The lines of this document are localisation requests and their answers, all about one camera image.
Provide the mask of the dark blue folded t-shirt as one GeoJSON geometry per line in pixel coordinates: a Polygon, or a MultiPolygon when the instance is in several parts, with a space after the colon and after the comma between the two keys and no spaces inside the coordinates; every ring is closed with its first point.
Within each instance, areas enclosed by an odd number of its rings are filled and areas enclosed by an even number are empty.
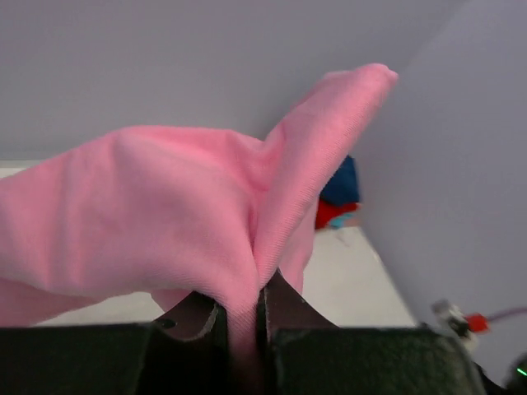
{"type": "Polygon", "coordinates": [[[344,159],[322,189],[320,197],[337,207],[361,201],[355,160],[351,156],[344,159]]]}

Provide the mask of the pink t-shirt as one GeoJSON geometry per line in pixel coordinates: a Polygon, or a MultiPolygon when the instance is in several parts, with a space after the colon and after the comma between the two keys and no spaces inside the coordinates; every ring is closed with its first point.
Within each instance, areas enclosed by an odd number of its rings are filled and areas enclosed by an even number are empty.
{"type": "Polygon", "coordinates": [[[397,76],[334,72],[258,140],[137,126],[1,181],[1,323],[25,326],[143,291],[169,309],[195,290],[227,312],[236,356],[255,349],[260,290],[297,290],[319,194],[397,76]]]}

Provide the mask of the red folded t-shirt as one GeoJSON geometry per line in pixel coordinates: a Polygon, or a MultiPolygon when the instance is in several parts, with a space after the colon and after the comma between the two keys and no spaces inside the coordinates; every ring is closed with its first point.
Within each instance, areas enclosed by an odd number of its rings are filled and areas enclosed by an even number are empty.
{"type": "Polygon", "coordinates": [[[332,203],[326,202],[320,198],[318,201],[317,212],[315,217],[315,229],[322,230],[326,229],[328,222],[343,213],[356,212],[360,208],[360,205],[356,202],[344,204],[342,206],[335,206],[332,203]]]}

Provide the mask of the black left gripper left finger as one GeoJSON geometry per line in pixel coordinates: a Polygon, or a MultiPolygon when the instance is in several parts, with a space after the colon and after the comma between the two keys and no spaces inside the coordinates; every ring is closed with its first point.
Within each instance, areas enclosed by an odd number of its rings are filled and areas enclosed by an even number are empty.
{"type": "Polygon", "coordinates": [[[155,320],[156,364],[177,394],[211,394],[226,384],[226,311],[193,292],[155,320]]]}

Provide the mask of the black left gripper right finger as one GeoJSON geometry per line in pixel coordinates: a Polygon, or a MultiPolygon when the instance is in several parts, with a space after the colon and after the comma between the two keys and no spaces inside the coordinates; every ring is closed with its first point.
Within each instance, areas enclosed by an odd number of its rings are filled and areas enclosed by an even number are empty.
{"type": "Polygon", "coordinates": [[[335,329],[282,276],[275,272],[258,301],[258,348],[265,394],[315,394],[310,383],[324,376],[316,336],[335,329]]]}

